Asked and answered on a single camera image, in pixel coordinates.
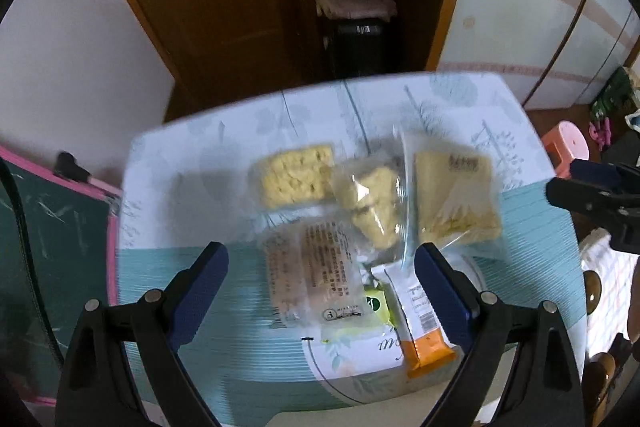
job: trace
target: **pink toy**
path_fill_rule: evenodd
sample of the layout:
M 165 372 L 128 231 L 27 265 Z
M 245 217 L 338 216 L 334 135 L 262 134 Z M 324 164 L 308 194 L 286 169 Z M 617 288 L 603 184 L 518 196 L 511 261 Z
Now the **pink toy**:
M 569 177 L 569 166 L 576 158 L 589 159 L 589 146 L 587 140 L 577 126 L 569 121 L 562 120 L 551 131 L 542 137 L 542 144 L 551 162 L 556 169 L 559 178 Z
M 611 147 L 611 127 L 609 124 L 609 118 L 605 117 L 602 122 L 597 121 L 589 124 L 589 136 L 598 144 L 600 152 L 605 147 Z

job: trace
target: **blue gripper pad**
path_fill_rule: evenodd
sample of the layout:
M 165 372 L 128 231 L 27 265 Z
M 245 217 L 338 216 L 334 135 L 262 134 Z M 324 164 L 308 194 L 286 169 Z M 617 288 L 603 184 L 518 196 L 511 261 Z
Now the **blue gripper pad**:
M 441 255 L 433 245 L 430 245 L 430 248 Z M 447 337 L 467 354 L 474 343 L 471 311 L 465 306 L 425 245 L 415 251 L 414 264 L 415 275 L 427 294 Z
M 598 187 L 617 190 L 622 185 L 622 177 L 613 165 L 604 165 L 575 159 L 569 165 L 572 180 L 578 180 Z
M 196 262 L 186 270 L 186 275 L 194 276 L 188 292 L 175 307 L 170 317 L 168 332 L 169 345 L 178 351 L 180 346 L 189 344 L 196 335 L 204 315 L 218 293 L 229 268 L 229 254 L 220 243 L 210 243 Z

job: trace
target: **folded cloth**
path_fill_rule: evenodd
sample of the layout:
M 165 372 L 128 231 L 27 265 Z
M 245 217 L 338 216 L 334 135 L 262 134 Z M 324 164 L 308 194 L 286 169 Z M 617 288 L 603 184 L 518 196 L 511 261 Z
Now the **folded cloth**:
M 638 256 L 612 250 L 610 237 L 606 230 L 596 229 L 580 243 L 582 270 L 593 270 L 602 282 L 600 303 L 587 317 L 588 357 L 608 351 L 617 333 L 629 339 L 626 322 Z
M 379 18 L 388 21 L 398 13 L 394 0 L 316 0 L 329 19 Z

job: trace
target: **pink stool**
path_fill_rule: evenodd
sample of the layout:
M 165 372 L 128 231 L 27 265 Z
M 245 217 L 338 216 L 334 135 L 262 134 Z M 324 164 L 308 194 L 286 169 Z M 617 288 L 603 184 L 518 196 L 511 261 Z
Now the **pink stool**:
M 587 140 L 572 122 L 562 120 L 542 137 L 542 145 L 545 146 L 558 178 L 569 177 L 569 165 L 575 159 L 589 159 Z

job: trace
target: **packaged pastry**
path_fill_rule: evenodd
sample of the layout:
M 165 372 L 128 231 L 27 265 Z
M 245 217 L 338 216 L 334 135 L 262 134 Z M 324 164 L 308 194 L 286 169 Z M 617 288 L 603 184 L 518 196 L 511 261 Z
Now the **packaged pastry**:
M 271 304 L 286 327 L 380 324 L 367 304 L 350 225 L 301 219 L 270 230 L 262 241 Z
M 409 192 L 407 251 L 423 243 L 438 249 L 507 260 L 499 210 L 500 182 L 493 159 L 425 133 L 402 133 Z M 405 256 L 411 266 L 412 255 Z
M 502 233 L 492 201 L 491 159 L 476 152 L 415 155 L 418 238 L 444 248 L 490 241 Z
M 378 251 L 370 264 L 388 263 L 404 253 L 406 184 L 401 161 L 385 152 L 335 166 L 332 190 L 351 222 Z
M 327 144 L 286 151 L 260 161 L 260 202 L 267 210 L 317 203 L 332 196 L 334 149 Z

